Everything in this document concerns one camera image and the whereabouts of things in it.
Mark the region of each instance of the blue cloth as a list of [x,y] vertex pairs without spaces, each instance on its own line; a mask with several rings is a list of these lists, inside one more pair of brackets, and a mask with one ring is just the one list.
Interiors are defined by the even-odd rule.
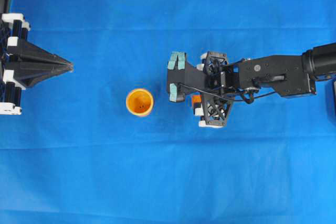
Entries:
[[[318,95],[235,104],[198,128],[166,93],[172,51],[301,54],[336,41],[336,0],[12,0],[28,40],[75,65],[1,116],[0,223],[334,223],[336,119]],[[150,90],[154,110],[125,98]]]

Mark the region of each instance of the black robotic claw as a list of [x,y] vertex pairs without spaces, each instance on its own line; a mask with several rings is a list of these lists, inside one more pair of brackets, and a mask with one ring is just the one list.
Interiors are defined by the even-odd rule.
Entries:
[[0,114],[21,114],[21,91],[73,70],[73,64],[27,42],[22,14],[0,14]]
[[[316,94],[316,81],[336,75],[336,43],[314,47],[300,56],[272,55],[229,64],[226,54],[209,51],[201,60],[195,68],[186,61],[186,53],[173,52],[167,92],[172,102],[199,92],[201,101],[193,103],[194,114],[201,117],[199,126],[223,127],[234,102],[250,104],[274,93],[285,98]],[[262,87],[274,92],[256,97]]]

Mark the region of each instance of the orange plastic cup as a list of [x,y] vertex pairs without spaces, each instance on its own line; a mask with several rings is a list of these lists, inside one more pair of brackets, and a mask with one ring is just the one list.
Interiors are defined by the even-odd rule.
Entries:
[[147,116],[154,106],[152,94],[146,89],[134,89],[126,98],[126,107],[133,115]]

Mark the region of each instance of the wire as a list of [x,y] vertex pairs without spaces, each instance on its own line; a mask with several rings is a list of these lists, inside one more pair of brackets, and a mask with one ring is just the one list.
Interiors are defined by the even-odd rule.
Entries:
[[185,85],[185,84],[182,84],[182,83],[179,83],[181,86],[184,86],[188,89],[193,89],[193,90],[196,90],[200,93],[205,93],[205,94],[209,94],[209,95],[212,95],[214,97],[217,97],[219,99],[222,99],[222,100],[228,100],[228,101],[232,101],[232,102],[244,102],[244,100],[236,100],[236,99],[233,99],[233,98],[230,98],[230,97],[227,97],[225,95],[223,96],[220,96],[220,95],[216,95],[216,94],[212,94],[210,92],[207,92],[207,91],[204,91],[204,90],[201,90],[201,89],[198,89],[198,88],[194,88],[194,87],[191,87],[191,86],[188,86],[188,85]]
[[[198,92],[200,92],[200,93],[209,94],[209,95],[212,95],[212,96],[217,97],[217,98],[222,99],[222,100],[227,100],[227,101],[232,101],[232,102],[245,102],[244,100],[236,100],[236,99],[227,97],[227,96],[225,96],[225,95],[220,96],[220,95],[212,94],[212,93],[210,93],[210,92],[207,92],[207,91],[204,91],[204,90],[195,88],[195,87],[191,87],[191,86],[188,86],[188,85],[185,85],[185,84],[182,84],[182,83],[179,83],[179,84],[180,84],[181,86],[184,86],[185,88],[193,89],[193,90],[196,90],[196,91],[198,91]],[[267,94],[262,94],[262,95],[259,95],[259,96],[257,96],[257,97],[254,97],[254,99],[258,99],[258,98],[262,98],[262,97],[267,97],[267,96],[269,96],[269,95],[271,95],[271,94],[275,94],[275,93],[276,93],[275,91],[273,91],[273,92],[269,92],[269,93],[267,93]]]

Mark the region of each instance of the orange object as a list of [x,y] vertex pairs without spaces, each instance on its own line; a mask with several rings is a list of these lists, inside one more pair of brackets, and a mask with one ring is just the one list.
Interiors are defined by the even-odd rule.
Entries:
[[126,107],[133,115],[147,116],[154,106],[152,94],[146,89],[134,89],[126,98]]
[[193,95],[193,97],[192,97],[192,107],[194,107],[194,103],[199,103],[199,102],[202,102],[202,97],[201,97],[201,95],[200,94],[195,94],[195,95]]

